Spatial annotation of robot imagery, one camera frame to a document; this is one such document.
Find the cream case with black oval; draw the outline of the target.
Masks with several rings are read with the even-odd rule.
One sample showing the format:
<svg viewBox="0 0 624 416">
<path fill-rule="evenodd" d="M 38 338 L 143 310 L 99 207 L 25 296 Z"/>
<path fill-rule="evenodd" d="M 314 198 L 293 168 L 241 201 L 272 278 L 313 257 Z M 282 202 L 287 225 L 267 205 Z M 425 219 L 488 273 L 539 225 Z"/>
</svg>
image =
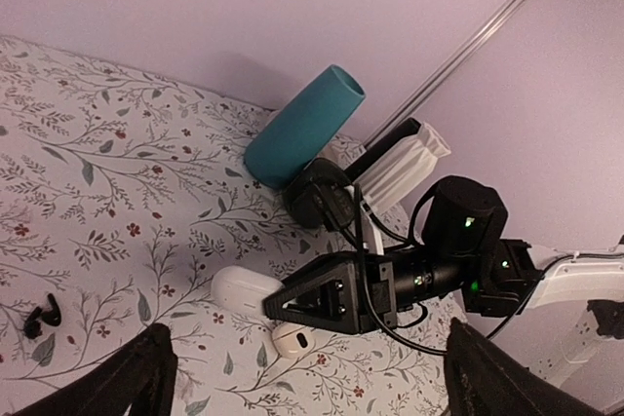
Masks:
<svg viewBox="0 0 624 416">
<path fill-rule="evenodd" d="M 300 358 L 316 344 L 311 328 L 290 322 L 278 325 L 271 338 L 278 355 L 285 359 Z"/>
</svg>

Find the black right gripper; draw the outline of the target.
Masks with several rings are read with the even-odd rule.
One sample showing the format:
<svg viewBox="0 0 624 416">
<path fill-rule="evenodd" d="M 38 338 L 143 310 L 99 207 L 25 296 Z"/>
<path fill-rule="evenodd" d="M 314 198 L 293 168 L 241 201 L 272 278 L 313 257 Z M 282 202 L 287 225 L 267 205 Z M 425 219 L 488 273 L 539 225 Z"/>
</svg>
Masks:
<svg viewBox="0 0 624 416">
<path fill-rule="evenodd" d="M 378 329 L 366 306 L 389 328 L 397 315 L 419 301 L 444 297 L 468 281 L 468 257 L 442 255 L 426 246 L 364 255 L 362 274 L 354 251 L 324 254 L 285 279 L 262 301 L 264 315 L 338 333 L 368 333 Z"/>
</svg>

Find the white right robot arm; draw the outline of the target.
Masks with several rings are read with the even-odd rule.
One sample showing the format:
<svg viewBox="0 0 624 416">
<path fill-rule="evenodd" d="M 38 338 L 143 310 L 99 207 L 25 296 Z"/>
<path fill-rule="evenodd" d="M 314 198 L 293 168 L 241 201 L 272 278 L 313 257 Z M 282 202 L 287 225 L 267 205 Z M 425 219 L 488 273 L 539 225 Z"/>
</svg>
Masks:
<svg viewBox="0 0 624 416">
<path fill-rule="evenodd" d="M 526 309 L 572 300 L 621 301 L 623 250 L 557 251 L 502 235 L 508 212 L 491 187 L 459 175 L 421 198 L 423 230 L 385 246 L 384 229 L 349 188 L 352 248 L 316 257 L 262 302 L 266 317 L 356 335 L 402 340 L 398 316 L 416 303 L 462 295 L 467 312 L 502 323 Z"/>
</svg>

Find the black wireless earbuds pair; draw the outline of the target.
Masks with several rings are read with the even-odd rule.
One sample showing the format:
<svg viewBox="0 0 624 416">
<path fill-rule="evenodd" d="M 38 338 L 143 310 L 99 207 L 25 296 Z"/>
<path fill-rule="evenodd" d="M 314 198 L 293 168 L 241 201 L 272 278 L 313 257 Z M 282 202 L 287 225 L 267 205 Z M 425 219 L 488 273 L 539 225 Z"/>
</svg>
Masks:
<svg viewBox="0 0 624 416">
<path fill-rule="evenodd" d="M 43 309 L 37 306 L 24 321 L 22 332 L 29 340 L 34 340 L 42 334 L 42 325 L 57 327 L 61 324 L 62 313 L 59 303 L 52 293 L 47 294 L 49 307 Z"/>
</svg>

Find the aluminium frame post right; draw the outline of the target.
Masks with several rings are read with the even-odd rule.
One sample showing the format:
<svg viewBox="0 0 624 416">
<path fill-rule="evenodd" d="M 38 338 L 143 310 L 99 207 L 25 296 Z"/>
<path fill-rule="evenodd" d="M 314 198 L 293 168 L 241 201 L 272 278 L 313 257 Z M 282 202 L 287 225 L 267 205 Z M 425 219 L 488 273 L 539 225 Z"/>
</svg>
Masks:
<svg viewBox="0 0 624 416">
<path fill-rule="evenodd" d="M 366 140 L 371 147 L 383 136 L 411 117 L 464 63 L 481 49 L 520 10 L 527 0 L 506 0 L 464 41 Z"/>
</svg>

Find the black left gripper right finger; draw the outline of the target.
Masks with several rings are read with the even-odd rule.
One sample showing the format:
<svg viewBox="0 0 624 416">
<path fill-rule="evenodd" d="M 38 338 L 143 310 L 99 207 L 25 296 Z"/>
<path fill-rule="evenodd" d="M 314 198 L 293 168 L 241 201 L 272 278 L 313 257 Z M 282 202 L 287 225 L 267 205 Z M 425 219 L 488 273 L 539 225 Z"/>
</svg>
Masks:
<svg viewBox="0 0 624 416">
<path fill-rule="evenodd" d="M 533 375 L 466 322 L 450 322 L 444 356 L 451 415 L 598 415 Z"/>
</svg>

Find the teal tall vase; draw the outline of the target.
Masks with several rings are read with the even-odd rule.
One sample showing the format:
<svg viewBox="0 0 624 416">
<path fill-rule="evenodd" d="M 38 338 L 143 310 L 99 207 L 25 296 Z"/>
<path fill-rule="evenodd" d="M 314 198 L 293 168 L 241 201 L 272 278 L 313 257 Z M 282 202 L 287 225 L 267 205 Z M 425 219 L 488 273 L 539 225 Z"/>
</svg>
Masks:
<svg viewBox="0 0 624 416">
<path fill-rule="evenodd" d="M 317 157 L 366 98 L 342 67 L 328 66 L 250 142 L 248 172 L 273 189 L 288 186 Z"/>
</svg>

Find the dark grey mug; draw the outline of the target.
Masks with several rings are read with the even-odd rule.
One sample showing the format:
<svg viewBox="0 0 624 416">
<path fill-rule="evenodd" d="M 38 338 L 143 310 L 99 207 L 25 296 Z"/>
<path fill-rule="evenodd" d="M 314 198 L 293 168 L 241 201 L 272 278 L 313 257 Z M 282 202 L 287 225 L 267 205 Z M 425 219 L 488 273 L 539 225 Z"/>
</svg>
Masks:
<svg viewBox="0 0 624 416">
<path fill-rule="evenodd" d="M 287 213 L 301 227 L 328 231 L 347 228 L 355 217 L 344 171 L 326 158 L 313 160 L 283 193 Z"/>
</svg>

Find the white earbud charging case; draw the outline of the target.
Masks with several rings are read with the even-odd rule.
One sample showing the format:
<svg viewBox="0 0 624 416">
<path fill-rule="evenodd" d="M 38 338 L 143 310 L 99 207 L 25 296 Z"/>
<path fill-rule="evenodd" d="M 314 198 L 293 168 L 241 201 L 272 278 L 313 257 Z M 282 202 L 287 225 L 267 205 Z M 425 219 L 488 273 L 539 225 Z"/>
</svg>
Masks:
<svg viewBox="0 0 624 416">
<path fill-rule="evenodd" d="M 213 277 L 215 304 L 231 313 L 264 317 L 263 300 L 283 287 L 279 280 L 240 266 L 220 269 Z"/>
</svg>

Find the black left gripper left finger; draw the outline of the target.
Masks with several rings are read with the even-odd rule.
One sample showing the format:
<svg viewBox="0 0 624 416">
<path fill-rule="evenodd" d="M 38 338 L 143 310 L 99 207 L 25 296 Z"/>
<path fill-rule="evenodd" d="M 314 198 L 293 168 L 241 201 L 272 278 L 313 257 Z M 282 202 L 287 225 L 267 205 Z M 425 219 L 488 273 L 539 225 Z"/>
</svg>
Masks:
<svg viewBox="0 0 624 416">
<path fill-rule="evenodd" d="M 171 331 L 153 323 L 96 369 L 19 415 L 169 415 L 176 385 Z"/>
</svg>

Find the floral patterned table mat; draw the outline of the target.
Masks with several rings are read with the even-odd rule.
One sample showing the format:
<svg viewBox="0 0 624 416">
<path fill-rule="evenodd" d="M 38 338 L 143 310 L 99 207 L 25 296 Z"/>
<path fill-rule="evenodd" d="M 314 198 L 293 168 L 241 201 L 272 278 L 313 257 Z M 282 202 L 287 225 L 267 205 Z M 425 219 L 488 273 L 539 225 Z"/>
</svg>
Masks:
<svg viewBox="0 0 624 416">
<path fill-rule="evenodd" d="M 154 322 L 178 356 L 176 415 L 438 415 L 443 363 L 320 332 L 282 359 L 269 321 L 219 309 L 214 274 L 282 278 L 337 234 L 298 228 L 242 153 L 268 113 L 100 59 L 1 40 L 1 411 L 95 369 Z M 52 293 L 61 324 L 27 339 Z"/>
</svg>

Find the white ribbed vase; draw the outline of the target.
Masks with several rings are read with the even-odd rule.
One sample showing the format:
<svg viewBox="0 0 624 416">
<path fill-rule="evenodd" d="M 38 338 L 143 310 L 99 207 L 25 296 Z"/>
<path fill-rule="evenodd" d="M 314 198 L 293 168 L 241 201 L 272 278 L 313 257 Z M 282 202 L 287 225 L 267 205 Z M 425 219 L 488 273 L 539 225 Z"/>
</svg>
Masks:
<svg viewBox="0 0 624 416">
<path fill-rule="evenodd" d="M 400 202 L 451 153 L 443 137 L 428 123 L 416 135 L 401 139 L 356 182 L 366 204 L 380 215 Z"/>
</svg>

